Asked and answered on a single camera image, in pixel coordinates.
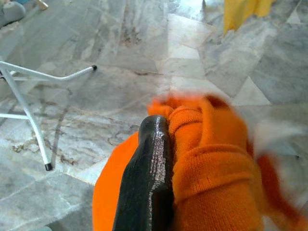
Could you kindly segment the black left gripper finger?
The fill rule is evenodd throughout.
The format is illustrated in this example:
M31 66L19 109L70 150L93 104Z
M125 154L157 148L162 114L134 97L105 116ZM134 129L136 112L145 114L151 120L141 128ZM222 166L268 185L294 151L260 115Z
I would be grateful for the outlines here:
M113 230L170 230L172 170L168 122L160 115L148 116L141 123L138 147L122 176Z

